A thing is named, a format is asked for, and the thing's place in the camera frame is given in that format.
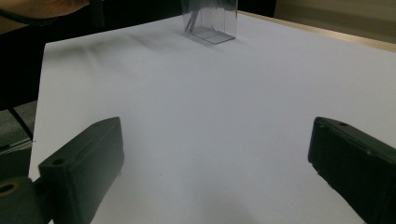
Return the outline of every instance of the clear plastic box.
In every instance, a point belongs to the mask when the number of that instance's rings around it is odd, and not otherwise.
[[[238,0],[181,0],[184,30],[212,44],[236,37]]]

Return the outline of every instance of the dark floor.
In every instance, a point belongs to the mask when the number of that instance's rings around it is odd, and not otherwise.
[[[36,108],[37,101],[15,107],[31,132],[35,129]],[[28,135],[14,117],[7,110],[0,111],[0,147],[15,144],[26,138]]]

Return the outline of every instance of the screw hole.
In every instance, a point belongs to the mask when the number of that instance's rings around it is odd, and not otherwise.
[[[0,187],[0,195],[10,193],[16,188],[15,184],[5,184]]]
[[[59,159],[59,160],[54,161],[52,164],[54,164],[54,165],[62,165],[63,163],[64,163],[64,160]]]

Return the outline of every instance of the white table surface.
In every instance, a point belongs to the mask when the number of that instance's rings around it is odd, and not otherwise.
[[[314,118],[396,147],[396,54],[244,15],[216,46],[176,17],[48,44],[31,177],[120,117],[125,163],[92,223],[361,224],[307,161]]]

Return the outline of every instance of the transparent container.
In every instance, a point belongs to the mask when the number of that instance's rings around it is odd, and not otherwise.
[[[181,0],[184,30],[212,44],[236,37],[238,0]]]

